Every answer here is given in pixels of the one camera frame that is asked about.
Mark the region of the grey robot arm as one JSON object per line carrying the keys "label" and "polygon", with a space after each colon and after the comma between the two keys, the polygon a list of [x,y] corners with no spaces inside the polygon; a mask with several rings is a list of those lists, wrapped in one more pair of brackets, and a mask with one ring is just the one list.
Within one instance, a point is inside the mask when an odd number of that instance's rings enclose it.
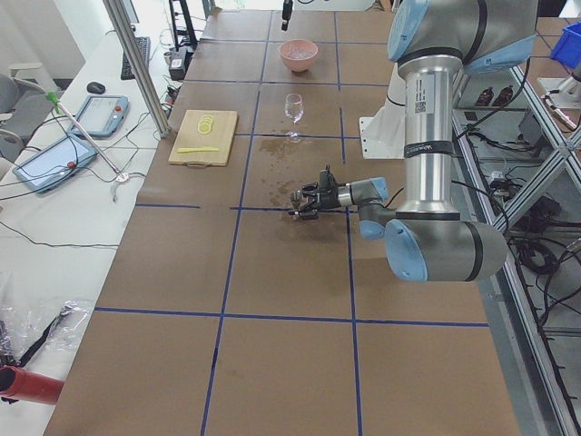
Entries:
{"label": "grey robot arm", "polygon": [[500,231],[461,219],[450,196],[453,80],[525,62],[537,24],[535,1],[407,1],[397,11],[389,59],[405,84],[405,202],[385,205],[381,177],[338,183],[330,170],[291,197],[293,216],[354,205],[364,238],[382,240],[391,270],[404,281],[473,282],[500,270]]}

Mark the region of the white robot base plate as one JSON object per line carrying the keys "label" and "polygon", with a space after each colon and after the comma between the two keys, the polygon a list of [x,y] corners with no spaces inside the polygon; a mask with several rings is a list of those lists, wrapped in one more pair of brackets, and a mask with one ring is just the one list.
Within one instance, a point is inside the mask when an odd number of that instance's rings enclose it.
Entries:
{"label": "white robot base plate", "polygon": [[361,117],[359,132],[364,159],[403,159],[405,122],[402,118]]}

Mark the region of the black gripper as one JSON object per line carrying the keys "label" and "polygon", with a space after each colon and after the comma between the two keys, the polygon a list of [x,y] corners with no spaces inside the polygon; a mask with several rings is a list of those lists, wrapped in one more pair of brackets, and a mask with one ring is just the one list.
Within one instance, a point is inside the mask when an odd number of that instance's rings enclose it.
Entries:
{"label": "black gripper", "polygon": [[296,191],[295,199],[317,198],[316,203],[305,203],[289,211],[293,220],[317,220],[320,210],[334,210],[340,207],[337,187],[319,187],[318,183],[308,183]]}

